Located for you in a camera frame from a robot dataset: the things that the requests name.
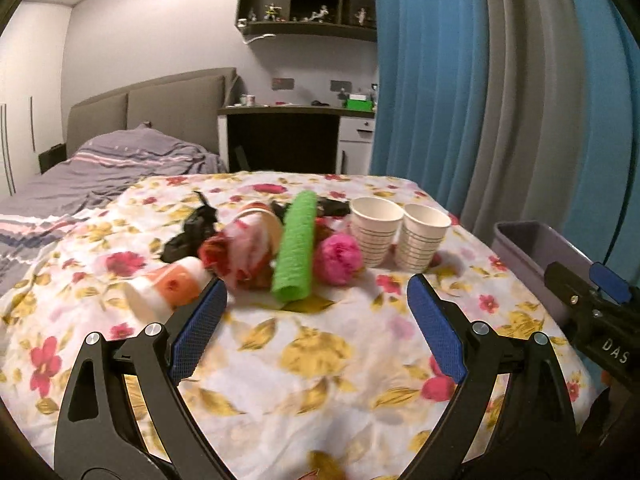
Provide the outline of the orange patterned paper cup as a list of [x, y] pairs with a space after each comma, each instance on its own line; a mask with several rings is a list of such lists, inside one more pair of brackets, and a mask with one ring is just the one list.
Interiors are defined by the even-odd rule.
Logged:
[[122, 285], [122, 293], [141, 323], [165, 323], [198, 298], [212, 278], [200, 259], [186, 257], [133, 278]]

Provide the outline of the green foam net sleeve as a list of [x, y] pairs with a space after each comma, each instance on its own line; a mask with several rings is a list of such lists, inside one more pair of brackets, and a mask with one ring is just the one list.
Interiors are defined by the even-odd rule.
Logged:
[[271, 292], [282, 304], [307, 298], [311, 292], [317, 194], [298, 193], [284, 215], [284, 230]]

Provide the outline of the white striped paper cup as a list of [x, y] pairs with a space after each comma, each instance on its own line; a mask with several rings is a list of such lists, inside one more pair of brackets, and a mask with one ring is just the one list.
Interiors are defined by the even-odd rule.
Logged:
[[381, 197], [350, 201], [350, 232], [360, 248], [363, 265], [378, 266], [386, 258], [405, 211]]

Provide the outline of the grey trash bin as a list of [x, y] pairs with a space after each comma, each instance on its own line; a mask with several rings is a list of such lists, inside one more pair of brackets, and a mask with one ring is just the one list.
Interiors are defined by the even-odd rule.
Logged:
[[563, 327], [570, 310], [544, 286], [544, 270], [557, 261], [590, 283], [592, 261], [551, 226], [535, 220], [497, 222], [491, 250]]

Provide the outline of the floral bed sheet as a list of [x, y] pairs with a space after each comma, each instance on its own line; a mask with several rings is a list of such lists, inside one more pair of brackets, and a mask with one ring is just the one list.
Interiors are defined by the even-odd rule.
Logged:
[[[393, 177], [240, 172], [152, 177], [103, 205], [47, 206], [18, 196], [2, 273], [1, 396], [26, 438], [54, 455], [55, 426], [88, 333], [134, 335], [122, 285], [160, 263], [160, 248], [207, 198], [222, 222], [251, 203], [378, 197], [429, 205]], [[180, 391], [216, 452], [241, 479], [395, 479], [454, 391], [440, 378], [406, 301], [407, 273], [384, 262], [347, 286], [318, 285], [293, 310], [269, 292], [235, 294]]]

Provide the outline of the black plastic bag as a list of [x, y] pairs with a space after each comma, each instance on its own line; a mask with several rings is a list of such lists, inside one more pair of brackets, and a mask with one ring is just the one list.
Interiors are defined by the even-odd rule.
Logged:
[[201, 205], [183, 221], [182, 232], [165, 244], [160, 254], [160, 260], [163, 263], [173, 263], [182, 258], [196, 257], [201, 244], [217, 233], [217, 209], [209, 205], [203, 193], [196, 191], [195, 194]]

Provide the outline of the grey striped duvet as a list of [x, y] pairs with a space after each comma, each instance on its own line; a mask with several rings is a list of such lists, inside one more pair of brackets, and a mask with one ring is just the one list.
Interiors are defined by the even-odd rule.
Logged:
[[1, 201], [1, 291], [21, 281], [43, 249], [139, 180], [226, 170], [200, 144], [145, 125], [96, 136]]

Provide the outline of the blue grey curtain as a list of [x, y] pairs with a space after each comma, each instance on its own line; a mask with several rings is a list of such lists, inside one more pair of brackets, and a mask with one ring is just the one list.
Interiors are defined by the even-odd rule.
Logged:
[[639, 276], [639, 0], [376, 0], [371, 169]]

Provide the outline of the black bedside table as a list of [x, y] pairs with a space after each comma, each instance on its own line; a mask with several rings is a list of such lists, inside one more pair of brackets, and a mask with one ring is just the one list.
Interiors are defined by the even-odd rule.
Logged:
[[44, 174], [57, 164], [65, 162], [67, 150], [65, 143], [59, 143], [38, 155], [40, 174]]

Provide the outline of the white drawer cabinet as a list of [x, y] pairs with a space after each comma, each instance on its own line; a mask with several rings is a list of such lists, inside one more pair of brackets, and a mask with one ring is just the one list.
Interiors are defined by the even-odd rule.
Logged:
[[336, 172], [338, 174], [369, 173], [375, 134], [373, 118], [343, 116], [338, 126]]

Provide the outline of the dark top desk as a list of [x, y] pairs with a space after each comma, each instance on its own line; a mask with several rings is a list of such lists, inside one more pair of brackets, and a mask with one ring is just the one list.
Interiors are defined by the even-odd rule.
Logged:
[[338, 174], [343, 116], [373, 118], [332, 106], [226, 106], [218, 110], [220, 156], [232, 171]]

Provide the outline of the grey upholstered headboard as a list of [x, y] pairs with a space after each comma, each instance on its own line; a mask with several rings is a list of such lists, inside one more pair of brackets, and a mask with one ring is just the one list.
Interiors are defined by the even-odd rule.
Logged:
[[139, 126], [219, 152], [218, 110], [231, 103], [240, 80], [234, 67], [163, 76], [111, 90], [70, 108], [66, 148], [104, 133]]

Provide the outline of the green box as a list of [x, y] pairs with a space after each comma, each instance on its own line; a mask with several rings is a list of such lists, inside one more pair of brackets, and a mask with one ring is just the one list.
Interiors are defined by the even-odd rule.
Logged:
[[345, 108], [346, 110], [356, 110], [357, 112], [372, 112], [374, 110], [374, 102], [366, 94], [349, 93]]

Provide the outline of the white wardrobe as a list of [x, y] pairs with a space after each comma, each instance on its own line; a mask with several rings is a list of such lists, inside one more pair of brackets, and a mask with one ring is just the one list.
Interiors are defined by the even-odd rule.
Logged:
[[70, 8], [24, 2], [1, 34], [1, 196], [37, 174], [63, 142], [62, 65]]

